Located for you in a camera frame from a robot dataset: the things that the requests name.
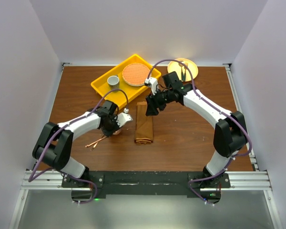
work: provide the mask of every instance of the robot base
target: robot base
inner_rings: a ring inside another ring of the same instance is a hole
[[[144,172],[144,171],[90,171],[91,181],[98,188],[97,198],[106,198],[106,195],[179,195],[188,198],[196,198],[188,182],[191,179],[203,177],[203,172]],[[203,198],[210,202],[220,200],[220,191],[201,191],[200,188],[229,188],[230,180],[228,174],[223,174],[211,183],[192,183]],[[62,187],[66,188],[88,188],[88,184],[74,181],[70,178],[63,180]],[[87,200],[91,197],[91,191],[73,190],[73,200]]]

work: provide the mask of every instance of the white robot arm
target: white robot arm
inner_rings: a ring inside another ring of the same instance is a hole
[[[90,111],[64,123],[47,123],[33,150],[33,157],[39,159],[48,140],[60,128],[67,126],[54,139],[57,143],[51,144],[44,155],[42,162],[58,171],[69,174],[75,178],[84,178],[87,167],[70,156],[72,142],[79,136],[90,130],[101,129],[105,136],[111,136],[123,127],[132,117],[126,113],[116,115],[117,105],[111,101],[105,101],[102,106],[91,114]]]
[[[150,77],[145,80],[145,85],[152,89],[150,95],[146,98],[146,115],[158,115],[159,111],[164,110],[167,103],[179,102],[182,105],[196,111],[215,129],[214,147],[215,152],[210,162],[205,166],[206,176],[218,174],[225,168],[231,157],[237,154],[238,150],[247,143],[247,139],[239,128],[234,125],[222,113],[208,105],[201,99],[203,97],[207,102],[218,108],[218,110],[230,114],[240,125],[246,129],[244,116],[240,112],[232,113],[223,109],[213,101],[207,99],[199,90],[193,91],[191,84],[185,84],[179,80],[176,72],[163,76],[167,89],[160,91],[158,82]]]

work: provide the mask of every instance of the brown cloth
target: brown cloth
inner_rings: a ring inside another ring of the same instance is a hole
[[[137,145],[146,145],[153,142],[153,117],[146,116],[147,103],[137,103],[137,121],[134,141]]]

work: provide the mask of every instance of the small white cup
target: small white cup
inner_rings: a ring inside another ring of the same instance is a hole
[[[107,83],[111,89],[118,89],[120,86],[120,79],[116,75],[109,76]]]

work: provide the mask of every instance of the wooden table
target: wooden table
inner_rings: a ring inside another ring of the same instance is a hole
[[[111,68],[65,67],[50,121],[65,122],[93,108],[101,97],[90,83]],[[167,73],[166,67],[157,69],[162,75]],[[218,105],[236,111],[224,67],[199,67],[195,85]],[[146,90],[130,102],[129,114],[134,121],[127,123],[118,136],[103,140],[90,151],[85,145],[102,136],[100,130],[90,131],[73,142],[71,156],[90,170],[202,171],[214,153],[214,130],[196,112],[180,104],[171,103],[153,117],[154,142],[151,145],[134,143],[136,104],[144,101],[149,92],[150,89]],[[252,171],[249,157],[238,157],[229,170]]]

